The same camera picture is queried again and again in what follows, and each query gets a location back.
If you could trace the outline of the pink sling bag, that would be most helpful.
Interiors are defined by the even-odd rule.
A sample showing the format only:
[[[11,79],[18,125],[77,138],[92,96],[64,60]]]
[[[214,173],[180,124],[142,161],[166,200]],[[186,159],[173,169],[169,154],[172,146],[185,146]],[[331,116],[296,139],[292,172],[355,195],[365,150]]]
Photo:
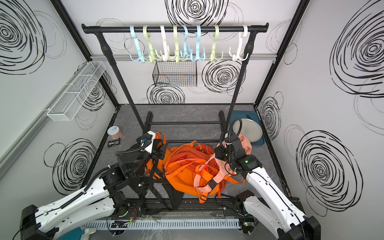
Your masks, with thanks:
[[[193,187],[195,188],[199,203],[206,202],[209,196],[219,194],[227,182],[241,185],[245,181],[238,182],[232,176],[237,172],[232,170],[229,163],[230,146],[229,138],[220,140],[209,160],[195,168]]]

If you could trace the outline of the orange sling bag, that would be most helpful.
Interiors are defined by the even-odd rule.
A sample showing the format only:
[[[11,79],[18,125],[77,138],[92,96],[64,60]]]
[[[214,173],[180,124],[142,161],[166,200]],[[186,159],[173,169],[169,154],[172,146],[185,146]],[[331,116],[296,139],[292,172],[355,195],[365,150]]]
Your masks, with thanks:
[[[202,192],[194,187],[196,167],[205,164],[203,159],[183,159],[166,164],[166,179],[179,192],[200,197]]]

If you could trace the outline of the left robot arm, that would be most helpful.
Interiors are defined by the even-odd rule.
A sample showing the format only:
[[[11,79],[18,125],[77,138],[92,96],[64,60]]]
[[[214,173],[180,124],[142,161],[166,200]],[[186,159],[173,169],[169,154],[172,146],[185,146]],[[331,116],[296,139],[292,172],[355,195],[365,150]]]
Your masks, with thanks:
[[[23,209],[18,234],[22,240],[57,240],[94,220],[124,216],[129,202],[122,189],[143,186],[150,160],[166,153],[168,142],[154,132],[144,133],[130,149],[116,152],[118,162],[98,171],[83,188],[42,207]]]

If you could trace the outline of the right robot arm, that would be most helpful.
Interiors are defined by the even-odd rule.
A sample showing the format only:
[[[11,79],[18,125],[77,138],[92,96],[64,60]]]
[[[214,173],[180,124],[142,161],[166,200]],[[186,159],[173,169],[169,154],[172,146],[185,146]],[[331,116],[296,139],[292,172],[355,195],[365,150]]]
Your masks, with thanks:
[[[247,153],[247,139],[224,132],[215,157],[225,162],[225,173],[241,174],[263,198],[246,197],[246,212],[261,222],[278,240],[319,240],[321,224],[315,217],[307,217],[272,181],[262,163]]]

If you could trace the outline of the white hook rightmost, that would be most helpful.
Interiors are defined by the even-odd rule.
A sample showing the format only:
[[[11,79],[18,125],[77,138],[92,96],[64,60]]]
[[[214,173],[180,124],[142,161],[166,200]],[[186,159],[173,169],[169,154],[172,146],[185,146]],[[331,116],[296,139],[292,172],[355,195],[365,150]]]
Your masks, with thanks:
[[[237,51],[235,54],[232,54],[231,53],[231,48],[229,49],[229,55],[230,57],[232,58],[232,61],[245,61],[249,54],[246,54],[245,57],[241,57],[241,54],[242,54],[242,50],[244,50],[245,48],[243,47],[243,40],[244,38],[246,38],[248,35],[248,26],[246,25],[243,25],[243,31],[242,32],[239,32],[239,42],[238,42],[238,47],[237,47]]]

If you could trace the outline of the white hook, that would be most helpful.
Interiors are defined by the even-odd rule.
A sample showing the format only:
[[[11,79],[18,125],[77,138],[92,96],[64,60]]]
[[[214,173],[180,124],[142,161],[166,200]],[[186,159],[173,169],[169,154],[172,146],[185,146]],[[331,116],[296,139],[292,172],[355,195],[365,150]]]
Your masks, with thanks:
[[[244,38],[246,38],[248,35],[248,26],[246,25],[243,25],[243,31],[242,32],[239,32],[239,42],[238,42],[238,47],[237,47],[237,51],[235,54],[232,54],[231,53],[231,48],[229,49],[229,55],[230,57],[232,58],[232,61],[245,61],[249,54],[246,54],[245,57],[241,57],[241,54],[242,54],[242,50],[244,50],[245,48],[243,47],[243,40]]]
[[[167,45],[167,38],[166,38],[166,30],[164,25],[160,25],[161,35],[162,35],[162,44],[163,44],[163,51],[157,51],[155,50],[156,56],[159,58],[159,60],[162,60],[163,62],[167,62],[168,59],[168,53],[169,53],[169,47]]]

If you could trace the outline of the light green hook right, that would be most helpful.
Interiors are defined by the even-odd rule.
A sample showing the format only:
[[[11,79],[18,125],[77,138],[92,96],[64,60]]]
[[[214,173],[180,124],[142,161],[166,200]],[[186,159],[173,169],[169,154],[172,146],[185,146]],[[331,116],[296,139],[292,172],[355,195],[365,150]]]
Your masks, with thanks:
[[[211,47],[211,54],[210,54],[210,62],[213,63],[215,61],[220,61],[224,57],[224,53],[222,52],[222,55],[220,58],[216,57],[216,50],[217,50],[217,41],[219,39],[220,35],[220,28],[218,25],[214,25],[215,32],[213,34],[213,42],[212,42],[212,47]]]

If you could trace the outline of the light green hook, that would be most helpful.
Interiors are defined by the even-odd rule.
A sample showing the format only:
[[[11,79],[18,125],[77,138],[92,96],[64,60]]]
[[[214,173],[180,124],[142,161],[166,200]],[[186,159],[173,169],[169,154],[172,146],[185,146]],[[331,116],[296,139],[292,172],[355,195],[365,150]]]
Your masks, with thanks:
[[[213,42],[212,42],[212,47],[211,47],[211,54],[210,54],[210,62],[213,63],[215,61],[220,61],[224,57],[224,53],[222,52],[222,55],[220,58],[216,57],[216,50],[217,50],[217,41],[219,39],[220,35],[220,28],[218,25],[214,25],[215,32],[213,34]]]
[[[143,35],[148,44],[148,51],[149,51],[149,55],[145,58],[145,60],[153,64],[156,61],[156,57],[155,57],[155,50],[150,40],[151,34],[148,32],[148,27],[149,27],[148,25],[143,26]]]
[[[175,54],[172,57],[169,55],[169,60],[176,62],[177,64],[181,61],[180,56],[180,48],[179,48],[179,38],[178,38],[178,26],[173,26],[173,36],[174,36],[174,43],[175,43]]]

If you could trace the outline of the light blue hook middle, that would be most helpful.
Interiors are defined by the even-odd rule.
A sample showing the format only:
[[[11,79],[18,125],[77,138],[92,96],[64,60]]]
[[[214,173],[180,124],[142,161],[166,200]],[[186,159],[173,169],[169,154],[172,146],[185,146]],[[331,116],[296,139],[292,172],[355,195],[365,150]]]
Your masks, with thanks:
[[[189,31],[188,27],[186,25],[182,25],[184,29],[184,42],[183,42],[183,51],[180,51],[181,55],[181,61],[184,62],[188,59],[189,53],[190,53],[190,45],[187,45],[188,37],[189,37]]]

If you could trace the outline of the light blue hook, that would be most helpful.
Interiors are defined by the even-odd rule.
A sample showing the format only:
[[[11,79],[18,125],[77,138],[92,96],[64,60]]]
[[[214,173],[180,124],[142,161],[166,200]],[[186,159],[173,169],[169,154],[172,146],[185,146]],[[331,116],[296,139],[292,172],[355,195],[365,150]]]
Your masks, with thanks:
[[[146,60],[143,56],[143,51],[141,50],[141,47],[139,44],[139,39],[138,39],[138,36],[135,32],[134,25],[130,26],[130,34],[131,34],[131,38],[134,40],[135,48],[136,48],[136,51],[138,53],[138,57],[136,59],[134,59],[131,54],[130,54],[130,58],[133,62],[142,62],[144,64],[146,62]]]
[[[180,51],[181,55],[181,61],[184,62],[188,59],[189,53],[190,53],[190,45],[187,45],[188,37],[189,37],[189,31],[188,27],[186,25],[182,25],[184,29],[184,42],[183,42],[183,51]]]
[[[202,29],[201,29],[200,25],[197,25],[196,28],[197,28],[197,33],[196,33],[195,55],[193,55],[193,50],[191,50],[191,61],[193,61],[193,62],[204,61],[206,59],[205,48],[202,48],[202,53],[200,53]]]

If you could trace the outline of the light green hook middle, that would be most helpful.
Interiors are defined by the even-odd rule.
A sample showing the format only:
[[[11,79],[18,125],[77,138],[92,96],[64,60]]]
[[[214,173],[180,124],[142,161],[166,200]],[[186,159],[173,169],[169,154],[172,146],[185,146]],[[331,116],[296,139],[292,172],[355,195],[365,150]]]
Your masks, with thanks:
[[[181,61],[180,56],[180,48],[179,48],[179,38],[178,38],[178,26],[173,26],[173,36],[174,36],[174,43],[175,43],[175,54],[172,57],[169,55],[169,60],[176,62],[177,64]]]

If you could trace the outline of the light green hook left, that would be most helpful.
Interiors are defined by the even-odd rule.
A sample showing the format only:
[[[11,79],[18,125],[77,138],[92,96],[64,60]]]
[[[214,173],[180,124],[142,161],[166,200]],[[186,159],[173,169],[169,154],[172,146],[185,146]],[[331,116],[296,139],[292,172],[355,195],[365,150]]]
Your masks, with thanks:
[[[153,64],[156,61],[156,57],[155,57],[155,50],[150,40],[151,34],[148,32],[148,27],[149,27],[148,25],[143,26],[143,35],[148,44],[148,51],[149,51],[149,55],[145,58],[145,60]]]

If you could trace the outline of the white hook middle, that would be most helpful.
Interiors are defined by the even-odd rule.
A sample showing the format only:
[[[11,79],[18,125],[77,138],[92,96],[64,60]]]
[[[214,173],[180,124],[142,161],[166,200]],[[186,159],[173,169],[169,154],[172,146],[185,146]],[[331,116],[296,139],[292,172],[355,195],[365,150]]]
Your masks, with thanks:
[[[162,60],[163,62],[167,62],[168,59],[168,53],[169,53],[169,47],[167,45],[167,38],[166,38],[166,30],[164,25],[160,25],[161,35],[162,35],[162,44],[163,44],[163,51],[157,51],[155,50],[156,56],[159,58],[159,60]]]

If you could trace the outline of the light blue hook right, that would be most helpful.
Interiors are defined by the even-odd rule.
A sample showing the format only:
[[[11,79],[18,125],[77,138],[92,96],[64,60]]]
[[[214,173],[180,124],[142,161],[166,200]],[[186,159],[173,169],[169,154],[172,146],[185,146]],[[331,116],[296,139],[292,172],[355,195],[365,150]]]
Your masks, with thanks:
[[[193,62],[204,61],[206,59],[205,48],[202,48],[202,53],[200,53],[202,29],[201,29],[200,25],[197,25],[196,28],[197,28],[197,33],[196,33],[195,55],[193,55],[193,50],[191,50],[191,61],[193,61]]]

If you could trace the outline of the light blue hook leftmost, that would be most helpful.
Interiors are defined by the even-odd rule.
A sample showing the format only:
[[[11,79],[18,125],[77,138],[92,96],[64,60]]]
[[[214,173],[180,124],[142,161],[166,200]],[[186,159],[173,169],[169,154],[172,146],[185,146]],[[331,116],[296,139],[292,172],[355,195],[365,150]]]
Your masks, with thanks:
[[[134,59],[131,54],[130,54],[130,58],[133,62],[142,62],[144,64],[146,62],[146,60],[143,56],[143,51],[141,50],[141,47],[139,44],[139,39],[138,39],[138,36],[135,32],[134,25],[130,26],[130,34],[131,34],[131,38],[134,40],[135,48],[136,48],[136,51],[138,53],[138,57],[136,59]]]

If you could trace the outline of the orange and black backpack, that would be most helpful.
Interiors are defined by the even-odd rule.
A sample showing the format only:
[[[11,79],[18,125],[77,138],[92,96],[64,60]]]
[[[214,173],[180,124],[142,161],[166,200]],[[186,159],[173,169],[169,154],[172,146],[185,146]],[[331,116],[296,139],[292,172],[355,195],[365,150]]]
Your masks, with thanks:
[[[156,139],[162,139],[165,143],[165,155],[168,149],[168,142],[166,135],[162,132],[157,132]],[[148,161],[145,168],[141,171],[135,172],[135,178],[132,180],[130,187],[137,193],[139,199],[145,201],[147,192],[151,192],[155,198],[163,205],[163,208],[167,210],[175,210],[179,207],[184,193],[175,190],[172,185],[166,179],[165,173],[165,155],[164,157],[153,157]],[[165,189],[170,200],[170,206],[167,205],[165,199],[155,188],[155,184],[160,184]]]

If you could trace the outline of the grey round plate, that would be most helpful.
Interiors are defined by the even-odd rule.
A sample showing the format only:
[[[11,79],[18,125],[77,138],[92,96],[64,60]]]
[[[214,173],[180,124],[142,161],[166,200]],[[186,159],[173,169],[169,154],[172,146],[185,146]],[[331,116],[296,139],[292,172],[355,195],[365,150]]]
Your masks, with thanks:
[[[250,143],[256,143],[263,137],[261,126],[251,119],[241,119],[242,129],[240,134],[244,135]]]

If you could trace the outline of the small black card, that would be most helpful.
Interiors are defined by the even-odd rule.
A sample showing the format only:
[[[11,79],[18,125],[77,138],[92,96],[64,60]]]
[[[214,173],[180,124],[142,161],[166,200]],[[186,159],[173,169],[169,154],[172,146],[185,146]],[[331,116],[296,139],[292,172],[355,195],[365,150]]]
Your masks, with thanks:
[[[120,143],[121,143],[121,139],[120,138],[113,139],[113,140],[108,141],[108,147],[110,148],[110,147],[113,147],[113,146],[118,146],[118,145],[120,145]]]

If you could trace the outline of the teal tray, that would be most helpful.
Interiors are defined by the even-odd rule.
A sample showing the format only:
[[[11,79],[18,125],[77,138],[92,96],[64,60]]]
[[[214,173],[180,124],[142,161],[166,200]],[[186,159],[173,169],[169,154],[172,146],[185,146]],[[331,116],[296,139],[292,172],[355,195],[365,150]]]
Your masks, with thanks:
[[[244,135],[252,146],[262,146],[265,143],[259,116],[252,111],[233,111],[230,126],[235,134]]]

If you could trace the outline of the black garment rack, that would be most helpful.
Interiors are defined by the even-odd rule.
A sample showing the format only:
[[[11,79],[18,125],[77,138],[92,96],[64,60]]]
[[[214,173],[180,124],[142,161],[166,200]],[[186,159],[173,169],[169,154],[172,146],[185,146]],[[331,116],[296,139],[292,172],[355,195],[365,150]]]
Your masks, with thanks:
[[[247,42],[247,44],[245,46],[245,50],[244,50],[245,60],[242,63],[239,77],[236,81],[235,92],[234,92],[234,95],[232,97],[230,109],[229,109],[227,116],[224,116],[224,112],[220,111],[218,122],[210,122],[210,121],[205,121],[205,122],[204,121],[200,121],[200,122],[153,122],[152,121],[153,120],[153,113],[148,112],[146,121],[143,122],[143,120],[142,120],[142,118],[141,118],[141,116],[140,116],[140,114],[136,108],[136,105],[135,105],[135,103],[134,103],[134,101],[133,101],[133,99],[129,93],[128,87],[127,87],[127,85],[126,85],[126,83],[125,83],[125,81],[121,75],[121,72],[117,66],[117,63],[116,63],[115,57],[112,53],[112,50],[111,50],[110,46],[108,45],[108,43],[106,42],[103,34],[104,33],[132,33],[132,34],[136,34],[136,33],[143,33],[144,31],[147,31],[148,33],[161,33],[162,35],[164,35],[165,33],[171,33],[171,32],[176,32],[176,33],[184,32],[185,34],[192,32],[192,33],[196,33],[196,34],[201,34],[201,33],[213,33],[216,31],[216,28],[215,27],[209,27],[209,26],[204,26],[204,27],[200,27],[200,26],[188,26],[188,27],[182,27],[182,26],[164,27],[164,26],[160,26],[160,27],[147,27],[147,28],[144,28],[144,27],[100,27],[100,26],[86,26],[86,25],[82,24],[82,29],[83,29],[85,34],[94,34],[97,37],[97,39],[100,43],[100,46],[101,46],[101,50],[102,50],[104,56],[106,57],[107,61],[109,62],[110,66],[112,67],[112,69],[113,69],[113,71],[114,71],[114,73],[115,73],[115,75],[116,75],[116,77],[117,77],[117,79],[118,79],[118,81],[122,87],[122,90],[125,93],[128,101],[129,101],[129,105],[131,106],[133,113],[135,114],[136,119],[137,119],[139,125],[141,126],[143,133],[150,131],[152,125],[214,125],[214,124],[219,124],[221,127],[221,134],[222,135],[225,133],[225,131],[229,127],[230,117],[233,113],[233,110],[234,110],[234,107],[236,104],[236,100],[237,100],[237,97],[238,97],[238,94],[240,91],[241,80],[243,79],[243,77],[245,75],[250,57],[253,53],[256,36],[258,33],[267,32],[268,28],[269,28],[268,23],[265,25],[218,27],[219,32],[243,33],[243,34],[249,33],[250,34],[248,42]]]

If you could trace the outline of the teal round object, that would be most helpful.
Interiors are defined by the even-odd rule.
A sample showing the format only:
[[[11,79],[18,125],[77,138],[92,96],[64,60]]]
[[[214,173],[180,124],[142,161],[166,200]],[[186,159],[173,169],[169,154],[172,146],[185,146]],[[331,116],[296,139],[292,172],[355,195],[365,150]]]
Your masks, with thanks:
[[[59,238],[59,240],[89,240],[91,235],[97,231],[96,228],[76,228]]]

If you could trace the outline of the white mesh wall shelf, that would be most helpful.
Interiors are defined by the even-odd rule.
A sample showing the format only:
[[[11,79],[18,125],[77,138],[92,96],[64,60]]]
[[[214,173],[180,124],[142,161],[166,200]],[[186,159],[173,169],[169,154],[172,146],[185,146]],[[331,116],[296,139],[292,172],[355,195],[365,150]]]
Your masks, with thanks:
[[[105,64],[100,61],[82,64],[47,116],[54,122],[72,121],[105,71]]]

